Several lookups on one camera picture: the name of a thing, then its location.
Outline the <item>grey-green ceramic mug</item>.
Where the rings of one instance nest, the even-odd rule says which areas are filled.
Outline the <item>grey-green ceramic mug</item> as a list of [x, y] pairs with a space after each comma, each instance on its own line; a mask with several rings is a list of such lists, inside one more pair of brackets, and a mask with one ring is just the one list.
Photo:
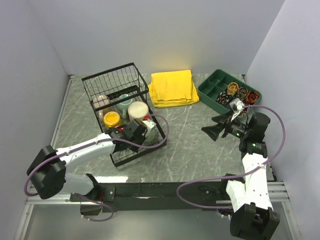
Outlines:
[[127, 93], [122, 94], [119, 97], [120, 102], [116, 105], [118, 113], [123, 120], [128, 119], [128, 117], [129, 117], [128, 108], [134, 102], [132, 98], [125, 100], [126, 98], [129, 98], [129, 97], [130, 97], [130, 95]]

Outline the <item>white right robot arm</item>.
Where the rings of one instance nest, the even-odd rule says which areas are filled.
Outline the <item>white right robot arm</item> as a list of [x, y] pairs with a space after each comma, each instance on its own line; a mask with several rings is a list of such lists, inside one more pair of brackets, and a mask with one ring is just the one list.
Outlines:
[[215, 123], [202, 128], [212, 140], [231, 134], [239, 138], [239, 151], [244, 177], [229, 178], [219, 187], [220, 196], [230, 199], [233, 214], [230, 233], [243, 240], [269, 240], [275, 233], [280, 215], [272, 206], [267, 181], [268, 151], [265, 131], [271, 119], [263, 113], [254, 113], [248, 123], [233, 118], [232, 113], [212, 117]]

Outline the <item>pink iridescent mug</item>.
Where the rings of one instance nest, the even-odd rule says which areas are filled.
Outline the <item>pink iridescent mug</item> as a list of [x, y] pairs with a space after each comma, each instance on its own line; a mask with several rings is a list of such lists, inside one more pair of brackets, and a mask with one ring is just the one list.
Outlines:
[[112, 108], [107, 107], [110, 104], [110, 99], [106, 95], [99, 95], [95, 97], [92, 101], [95, 109], [102, 108], [98, 111], [98, 117], [103, 121], [103, 117], [106, 113], [112, 111]]

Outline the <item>folded yellow cloth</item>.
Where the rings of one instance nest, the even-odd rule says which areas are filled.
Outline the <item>folded yellow cloth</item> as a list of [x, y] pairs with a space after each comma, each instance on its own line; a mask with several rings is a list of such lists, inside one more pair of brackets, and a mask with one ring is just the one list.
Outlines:
[[189, 69], [153, 73], [148, 88], [156, 108], [192, 105], [200, 100]]

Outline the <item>dark green cup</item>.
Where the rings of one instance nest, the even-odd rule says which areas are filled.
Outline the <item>dark green cup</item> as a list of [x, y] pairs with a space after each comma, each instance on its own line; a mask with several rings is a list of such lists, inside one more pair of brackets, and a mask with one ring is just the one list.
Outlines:
[[131, 103], [127, 111], [131, 121], [134, 119], [143, 121], [144, 117], [149, 114], [148, 105], [143, 101], [135, 101]]

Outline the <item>teal ceramic cup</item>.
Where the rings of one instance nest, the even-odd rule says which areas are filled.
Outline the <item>teal ceramic cup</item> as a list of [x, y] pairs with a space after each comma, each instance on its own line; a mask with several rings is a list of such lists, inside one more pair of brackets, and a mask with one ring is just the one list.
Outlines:
[[149, 135], [146, 137], [144, 144], [146, 146], [151, 146], [157, 143], [158, 141], [158, 132], [156, 129], [150, 131]]

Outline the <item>dark patterned rolled tie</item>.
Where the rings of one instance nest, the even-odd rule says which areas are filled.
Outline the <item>dark patterned rolled tie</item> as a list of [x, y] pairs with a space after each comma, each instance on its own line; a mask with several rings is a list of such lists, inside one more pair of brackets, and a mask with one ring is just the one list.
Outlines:
[[241, 101], [244, 101], [249, 93], [249, 90], [245, 87], [240, 87], [235, 94], [236, 98], [239, 98]]

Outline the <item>black floral rolled tie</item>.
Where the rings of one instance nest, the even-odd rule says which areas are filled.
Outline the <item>black floral rolled tie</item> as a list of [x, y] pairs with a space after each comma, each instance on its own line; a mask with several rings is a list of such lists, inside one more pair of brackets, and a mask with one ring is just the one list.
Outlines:
[[223, 91], [217, 96], [215, 101], [220, 105], [224, 106], [231, 100], [231, 98], [232, 95], [230, 93]]

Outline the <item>yellow rolled tie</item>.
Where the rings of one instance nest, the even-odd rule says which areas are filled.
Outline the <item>yellow rolled tie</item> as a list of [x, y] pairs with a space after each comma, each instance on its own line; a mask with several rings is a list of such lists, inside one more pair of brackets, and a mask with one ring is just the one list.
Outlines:
[[236, 82], [231, 82], [226, 89], [226, 91], [232, 96], [234, 96], [238, 92], [238, 90], [239, 85]]

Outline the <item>green divided organizer tray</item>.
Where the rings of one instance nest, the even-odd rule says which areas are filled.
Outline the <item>green divided organizer tray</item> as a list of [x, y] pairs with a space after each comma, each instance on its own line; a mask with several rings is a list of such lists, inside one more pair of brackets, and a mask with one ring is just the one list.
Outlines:
[[259, 94], [257, 102], [253, 105], [260, 101], [262, 94], [258, 90], [221, 69], [215, 70], [199, 85], [197, 90], [199, 100], [215, 112], [221, 115], [226, 114], [229, 112], [229, 110], [231, 110], [229, 102], [236, 98], [236, 94], [232, 96], [231, 100], [226, 105], [220, 105], [217, 103], [216, 98], [221, 92], [227, 92], [227, 87], [232, 82], [236, 82], [239, 88], [245, 87], [248, 89], [248, 91], [255, 91]]

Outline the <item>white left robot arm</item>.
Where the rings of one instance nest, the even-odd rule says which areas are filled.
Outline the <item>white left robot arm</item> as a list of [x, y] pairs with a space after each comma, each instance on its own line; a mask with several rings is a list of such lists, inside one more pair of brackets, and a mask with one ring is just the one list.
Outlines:
[[102, 154], [109, 155], [128, 148], [133, 152], [138, 151], [155, 126], [150, 119], [134, 119], [128, 125], [109, 128], [97, 137], [73, 146], [54, 149], [47, 145], [27, 169], [27, 180], [43, 200], [65, 190], [94, 201], [100, 195], [96, 180], [87, 174], [80, 176], [71, 171]]

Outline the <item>orange black rolled tie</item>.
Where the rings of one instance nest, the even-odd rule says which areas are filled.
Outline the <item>orange black rolled tie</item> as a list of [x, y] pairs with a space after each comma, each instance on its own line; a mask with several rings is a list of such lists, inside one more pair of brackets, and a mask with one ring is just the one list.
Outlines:
[[246, 105], [253, 105], [257, 102], [258, 98], [259, 94], [256, 91], [249, 91], [245, 97], [244, 102]]

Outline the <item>yellow mug black handle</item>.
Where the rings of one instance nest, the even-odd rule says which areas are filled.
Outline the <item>yellow mug black handle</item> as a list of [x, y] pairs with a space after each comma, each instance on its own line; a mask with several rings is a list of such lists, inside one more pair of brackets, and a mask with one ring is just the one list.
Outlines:
[[115, 128], [123, 124], [120, 114], [116, 111], [109, 111], [103, 116], [103, 123], [107, 129]]

